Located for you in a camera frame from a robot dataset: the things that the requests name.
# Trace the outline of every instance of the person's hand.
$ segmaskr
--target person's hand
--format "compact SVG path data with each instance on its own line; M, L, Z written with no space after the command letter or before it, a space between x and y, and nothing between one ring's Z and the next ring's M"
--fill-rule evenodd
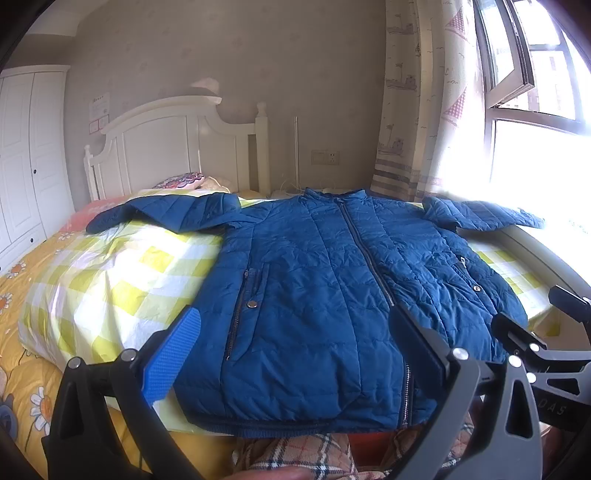
M243 470L224 480L312 480L312 470L299 466L284 466L273 470Z

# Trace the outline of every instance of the window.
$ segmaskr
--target window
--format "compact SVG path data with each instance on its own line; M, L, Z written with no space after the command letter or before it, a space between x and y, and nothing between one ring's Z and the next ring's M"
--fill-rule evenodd
M546 218L532 234L591 284L589 62L536 0L475 0L475 10L491 172L483 191Z

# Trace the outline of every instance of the blue jacket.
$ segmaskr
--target blue jacket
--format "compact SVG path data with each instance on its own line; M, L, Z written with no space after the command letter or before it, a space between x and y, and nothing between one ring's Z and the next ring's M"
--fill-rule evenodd
M454 232L540 220L484 202L409 203L313 190L242 209L234 195L143 197L103 212L174 231L225 227L194 306L202 331L174 384L187 418L240 436L394 430L428 418L389 332L403 305L450 346L487 361L496 312L525 325L509 285Z

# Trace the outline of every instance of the jacket sleeve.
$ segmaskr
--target jacket sleeve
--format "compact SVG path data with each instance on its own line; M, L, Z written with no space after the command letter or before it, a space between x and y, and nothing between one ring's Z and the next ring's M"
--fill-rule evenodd
M454 231L456 228L488 232L509 225L543 228L544 221L524 210L519 212L490 202L454 202L436 197L423 200L424 219Z
M257 221L242 213L240 200L229 193L156 195L140 197L98 214L86 227L87 233L99 233L133 219L147 220L175 233L195 232L232 222Z

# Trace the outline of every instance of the white wardrobe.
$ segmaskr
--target white wardrobe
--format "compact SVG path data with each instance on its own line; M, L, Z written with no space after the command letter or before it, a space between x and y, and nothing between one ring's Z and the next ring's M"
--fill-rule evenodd
M0 73L0 275L74 212L63 132L68 69Z

